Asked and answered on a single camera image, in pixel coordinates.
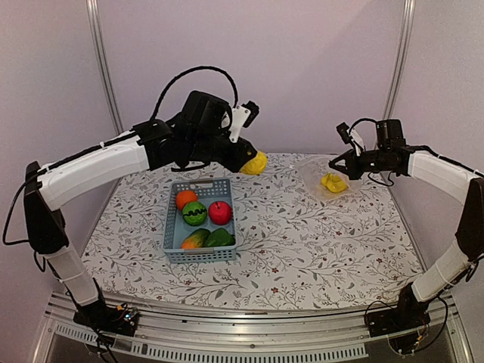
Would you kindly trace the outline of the green toy watermelon ball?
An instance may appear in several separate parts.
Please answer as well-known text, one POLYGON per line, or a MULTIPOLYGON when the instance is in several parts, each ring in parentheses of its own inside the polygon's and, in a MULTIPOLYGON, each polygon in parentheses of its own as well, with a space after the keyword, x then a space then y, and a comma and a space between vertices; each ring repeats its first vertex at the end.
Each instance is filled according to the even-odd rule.
POLYGON ((182 217, 190 226, 202 225, 207 218, 207 209, 199 201, 187 203, 182 209, 182 217))

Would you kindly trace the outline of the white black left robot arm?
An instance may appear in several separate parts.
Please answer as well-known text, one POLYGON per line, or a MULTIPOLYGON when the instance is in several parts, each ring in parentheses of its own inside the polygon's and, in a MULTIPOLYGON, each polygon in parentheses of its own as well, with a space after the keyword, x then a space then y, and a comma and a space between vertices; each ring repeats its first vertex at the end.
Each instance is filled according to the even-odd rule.
POLYGON ((192 91, 182 110, 168 121, 152 117, 59 162, 28 165, 23 210, 29 245, 66 287, 76 307, 76 323, 97 334, 132 337, 138 313, 106 304, 98 283, 70 245, 61 207, 115 179, 172 163, 176 171, 196 162, 200 168, 218 163, 230 172, 241 172, 258 152, 240 137, 240 131, 258 114, 252 101, 231 106, 216 96, 192 91))

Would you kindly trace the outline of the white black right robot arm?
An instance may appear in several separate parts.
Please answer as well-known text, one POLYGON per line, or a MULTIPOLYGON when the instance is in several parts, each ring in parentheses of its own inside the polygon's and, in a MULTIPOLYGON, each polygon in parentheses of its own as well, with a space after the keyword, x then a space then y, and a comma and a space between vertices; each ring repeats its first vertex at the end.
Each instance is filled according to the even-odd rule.
POLYGON ((462 280, 470 280, 483 261, 483 173, 443 156, 425 144, 411 145, 405 140, 397 119, 375 120, 376 145, 367 149, 356 126, 341 123, 337 133, 349 150, 329 162, 330 168, 351 180, 365 174, 388 172, 423 182, 425 190, 435 188, 435 196, 450 202, 446 212, 442 202, 432 202, 427 217, 414 218, 422 241, 446 242, 432 264, 399 292, 396 306, 367 310, 365 324, 373 337, 404 332, 430 324, 429 307, 445 291, 462 280))

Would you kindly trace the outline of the yellow toy banana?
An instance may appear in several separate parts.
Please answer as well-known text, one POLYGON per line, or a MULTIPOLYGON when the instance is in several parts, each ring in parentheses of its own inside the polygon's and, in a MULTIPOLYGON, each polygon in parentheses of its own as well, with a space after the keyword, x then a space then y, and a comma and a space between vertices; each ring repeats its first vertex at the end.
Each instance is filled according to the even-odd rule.
POLYGON ((341 179, 340 176, 331 172, 325 174, 321 178, 321 185, 329 190, 329 192, 338 194, 345 191, 348 185, 341 179))

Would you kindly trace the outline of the clear zip top bag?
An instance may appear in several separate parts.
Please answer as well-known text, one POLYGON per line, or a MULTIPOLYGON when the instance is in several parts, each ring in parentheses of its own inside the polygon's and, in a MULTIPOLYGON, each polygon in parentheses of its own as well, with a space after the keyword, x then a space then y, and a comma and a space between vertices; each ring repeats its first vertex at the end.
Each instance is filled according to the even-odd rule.
POLYGON ((333 156, 312 156, 295 165, 306 190, 320 201, 350 197, 362 186, 361 180, 352 181, 347 175, 329 167, 333 156))

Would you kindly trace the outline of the red toy apple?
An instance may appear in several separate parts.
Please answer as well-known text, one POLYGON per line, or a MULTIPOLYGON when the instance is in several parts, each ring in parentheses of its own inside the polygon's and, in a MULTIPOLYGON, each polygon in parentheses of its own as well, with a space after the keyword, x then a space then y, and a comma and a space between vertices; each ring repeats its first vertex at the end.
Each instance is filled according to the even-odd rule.
POLYGON ((232 218, 232 208, 225 201, 215 201, 209 206, 208 216, 216 225, 227 225, 232 218))

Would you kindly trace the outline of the orange toy orange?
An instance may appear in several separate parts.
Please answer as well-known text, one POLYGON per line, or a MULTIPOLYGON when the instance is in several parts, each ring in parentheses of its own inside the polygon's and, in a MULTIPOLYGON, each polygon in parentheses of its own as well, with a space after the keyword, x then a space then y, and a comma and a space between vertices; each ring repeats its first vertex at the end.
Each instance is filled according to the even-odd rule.
POLYGON ((197 194, 192 190, 180 191, 175 197, 178 210, 183 210, 187 203, 198 201, 197 194))

